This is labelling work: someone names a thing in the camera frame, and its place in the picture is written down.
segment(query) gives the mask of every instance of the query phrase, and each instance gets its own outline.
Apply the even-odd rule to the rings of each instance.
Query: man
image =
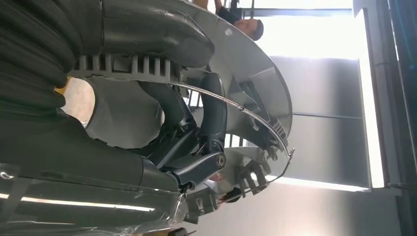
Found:
[[[194,0],[194,3],[199,7],[207,9],[208,0]],[[264,34],[264,24],[262,24],[261,20],[241,20],[239,17],[226,10],[223,7],[221,0],[214,0],[214,4],[216,6],[216,14],[219,17],[234,25],[240,31],[248,35],[253,41],[260,39]]]

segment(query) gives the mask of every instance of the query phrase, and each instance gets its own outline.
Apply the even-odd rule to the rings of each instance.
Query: dark shirt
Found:
[[[240,20],[239,17],[235,16],[233,13],[229,12],[224,7],[220,8],[217,15],[232,25],[234,25],[236,21]]]

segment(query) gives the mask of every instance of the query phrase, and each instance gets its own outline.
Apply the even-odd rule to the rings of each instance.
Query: plastic wrap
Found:
[[[40,173],[0,164],[0,234],[133,236],[173,229],[188,211],[178,192]]]

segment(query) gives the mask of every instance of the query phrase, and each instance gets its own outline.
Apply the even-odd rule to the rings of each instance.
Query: curved metal rod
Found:
[[[230,100],[228,98],[222,97],[220,95],[215,94],[214,92],[210,92],[210,91],[207,91],[207,90],[202,89],[202,88],[199,88],[199,87],[195,87],[195,86],[191,86],[191,85],[186,85],[186,84],[179,84],[179,83],[169,83],[169,84],[171,84],[173,86],[177,86],[177,87],[181,87],[181,88],[193,90],[193,91],[196,91],[196,92],[204,93],[204,94],[206,94],[208,96],[214,97],[214,98],[216,98],[218,100],[221,100],[221,101],[223,101],[223,102],[225,102],[225,103],[227,103],[227,104],[229,104],[231,106],[234,106],[234,107],[238,108],[241,112],[248,114],[249,116],[253,117],[255,120],[259,121],[261,124],[263,124],[272,133],[272,135],[274,136],[274,138],[279,141],[279,143],[281,144],[281,146],[282,146],[282,148],[284,150],[285,155],[288,158],[291,158],[293,156],[294,151],[295,151],[295,148],[293,148],[291,151],[288,151],[287,146],[284,143],[284,140],[282,140],[281,136],[272,127],[272,125],[270,125],[268,123],[268,121],[264,120],[262,117],[260,117],[259,115],[253,113],[252,111],[244,108],[242,105],[238,104],[237,102],[234,102],[234,101],[232,101],[232,100]]]

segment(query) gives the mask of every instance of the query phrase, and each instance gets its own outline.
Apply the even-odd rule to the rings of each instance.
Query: bolt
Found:
[[[217,167],[220,169],[224,167],[224,165],[226,164],[226,157],[224,156],[224,154],[217,155],[216,164],[217,164]]]

